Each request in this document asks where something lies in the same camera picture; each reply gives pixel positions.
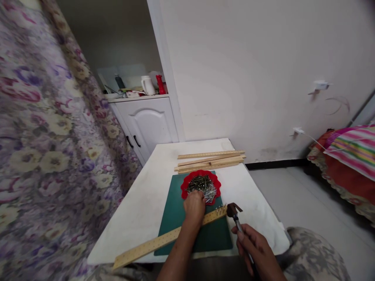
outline floor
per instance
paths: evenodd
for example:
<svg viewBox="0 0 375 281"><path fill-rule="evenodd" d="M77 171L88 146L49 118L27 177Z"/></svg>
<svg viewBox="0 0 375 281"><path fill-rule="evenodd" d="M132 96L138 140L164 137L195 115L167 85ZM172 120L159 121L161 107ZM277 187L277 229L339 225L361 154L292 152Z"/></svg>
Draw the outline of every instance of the floor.
<svg viewBox="0 0 375 281"><path fill-rule="evenodd" d="M324 179L300 167L249 172L284 226L301 226L326 238L343 257L353 281L375 280L375 229ZM155 264L156 279L162 264ZM187 280L249 280L238 257L193 260Z"/></svg>

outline red bowl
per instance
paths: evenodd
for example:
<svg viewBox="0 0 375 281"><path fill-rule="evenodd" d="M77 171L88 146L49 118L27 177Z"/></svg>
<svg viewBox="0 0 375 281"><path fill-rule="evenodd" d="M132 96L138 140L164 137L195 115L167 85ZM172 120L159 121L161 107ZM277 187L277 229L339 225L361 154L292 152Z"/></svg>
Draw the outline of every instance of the red bowl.
<svg viewBox="0 0 375 281"><path fill-rule="evenodd" d="M221 183L220 183L220 181L218 181L218 177L216 175L214 175L210 171L204 171L204 170L198 170L198 171L195 171L195 172L191 172L189 175L187 175L184 178L184 182L181 185L181 190L182 190L181 197L182 197L183 200L185 200L188 197L188 192L186 191L186 189L188 188L191 180L193 178L195 178L196 176L206 176L206 175L208 175L208 177L210 178L210 180L212 181L212 183L213 183L213 185L216 189L216 195L215 195L214 199L212 200L212 203L206 203L206 205L212 206L213 204L215 204L215 198L220 196Z"/></svg>

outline wooden stick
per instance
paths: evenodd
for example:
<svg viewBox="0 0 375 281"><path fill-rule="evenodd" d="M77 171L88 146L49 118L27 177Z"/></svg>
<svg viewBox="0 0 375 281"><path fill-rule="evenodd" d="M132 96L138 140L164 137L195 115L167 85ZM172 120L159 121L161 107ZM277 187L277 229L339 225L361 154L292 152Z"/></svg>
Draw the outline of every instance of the wooden stick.
<svg viewBox="0 0 375 281"><path fill-rule="evenodd" d="M227 205L219 207L217 210L206 214L203 218L202 225L209 224L227 215ZM125 253L118 255L114 260L113 269L126 266L139 258L172 243L177 239L181 231L181 226L174 230L167 232L159 237L156 237L150 241L147 241L133 249L126 251Z"/></svg>
<svg viewBox="0 0 375 281"><path fill-rule="evenodd" d="M214 170L214 169L220 169L220 168L225 168L225 167L236 166L236 165L238 165L241 162L236 162L236 163L226 164L226 165L209 166L207 168L204 168L204 170ZM191 172L198 171L198 170L202 170L202 168L192 168L192 169L180 170L179 174L191 173Z"/></svg>
<svg viewBox="0 0 375 281"><path fill-rule="evenodd" d="M232 154L232 153L244 154L245 150L230 150L230 151L218 151L218 152L207 152L207 153L196 153L196 154L183 154L183 155L179 155L177 159L199 158L199 157L206 157L206 156L220 156L220 155L227 155L227 154Z"/></svg>
<svg viewBox="0 0 375 281"><path fill-rule="evenodd" d="M234 156L234 157L228 157L224 159L218 159L218 160L213 160L213 161L205 161L201 163L194 163L194 164L189 164L189 165L184 165L180 167L175 167L175 171L180 171L184 169L192 169L195 167L205 169L206 167L213 166L213 165L223 165L223 164L229 164L229 163L234 163L234 162L240 162L243 161L243 159L246 158L245 155L239 155L239 156Z"/></svg>
<svg viewBox="0 0 375 281"><path fill-rule="evenodd" d="M221 156L212 157L212 158L205 158L205 159L193 160L193 161L179 163L178 166L184 166L184 165L195 164L195 163L200 163L200 162L207 162L207 161L212 161L212 160L217 160L217 159L223 159L223 158L228 158L228 157L233 157L233 156L239 156L239 155L241 155L241 154L240 153L232 153L232 154L221 155Z"/></svg>

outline floral curtain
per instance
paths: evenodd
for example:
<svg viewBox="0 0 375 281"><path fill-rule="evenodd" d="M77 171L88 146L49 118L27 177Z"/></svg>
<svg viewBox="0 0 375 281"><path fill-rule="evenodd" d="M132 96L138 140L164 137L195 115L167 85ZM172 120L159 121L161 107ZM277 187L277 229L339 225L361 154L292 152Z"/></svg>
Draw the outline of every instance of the floral curtain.
<svg viewBox="0 0 375 281"><path fill-rule="evenodd" d="M55 1L0 13L0 279L80 279L141 166Z"/></svg>

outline white shelf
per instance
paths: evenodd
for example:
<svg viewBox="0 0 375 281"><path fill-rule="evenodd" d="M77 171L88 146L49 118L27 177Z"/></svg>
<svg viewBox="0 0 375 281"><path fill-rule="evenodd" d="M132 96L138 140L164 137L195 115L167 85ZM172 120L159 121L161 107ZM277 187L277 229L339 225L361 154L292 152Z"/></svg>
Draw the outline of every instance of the white shelf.
<svg viewBox="0 0 375 281"><path fill-rule="evenodd" d="M164 95L153 95L153 96L142 96L142 97L136 97L136 98L112 98L108 99L108 103L116 103L116 102L123 102L123 101L133 101L133 100L151 100L154 98L167 98L169 97L169 94L164 94Z"/></svg>

